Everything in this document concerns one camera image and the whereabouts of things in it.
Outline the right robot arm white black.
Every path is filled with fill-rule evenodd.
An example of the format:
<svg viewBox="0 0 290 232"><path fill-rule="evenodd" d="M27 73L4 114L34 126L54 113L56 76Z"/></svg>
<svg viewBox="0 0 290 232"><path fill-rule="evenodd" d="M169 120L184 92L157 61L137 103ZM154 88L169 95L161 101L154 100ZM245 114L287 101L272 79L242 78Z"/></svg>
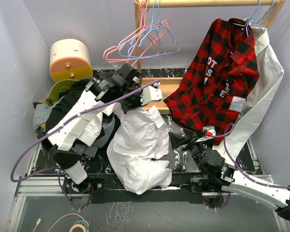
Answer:
<svg viewBox="0 0 290 232"><path fill-rule="evenodd" d="M172 149L189 151L201 177L191 177L189 190L201 193L233 192L248 197L273 209L279 217L290 221L290 185L276 185L253 177L243 171L234 161L227 163L217 150L205 146L211 139L217 139L213 126L206 126L202 131L184 129L182 134L169 132Z"/></svg>

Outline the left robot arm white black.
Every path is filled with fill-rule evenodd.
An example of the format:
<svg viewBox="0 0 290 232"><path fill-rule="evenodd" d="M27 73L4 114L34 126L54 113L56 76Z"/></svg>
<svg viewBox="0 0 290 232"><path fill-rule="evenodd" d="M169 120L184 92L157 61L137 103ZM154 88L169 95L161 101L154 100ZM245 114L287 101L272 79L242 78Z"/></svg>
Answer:
<svg viewBox="0 0 290 232"><path fill-rule="evenodd" d="M38 137L45 137L42 145L68 174L78 192L86 192L90 181L73 145L85 140L87 146L93 143L94 134L101 132L106 110L124 114L140 108L143 104L141 81L142 74L125 63L116 72L77 81L52 110L46 131Z"/></svg>

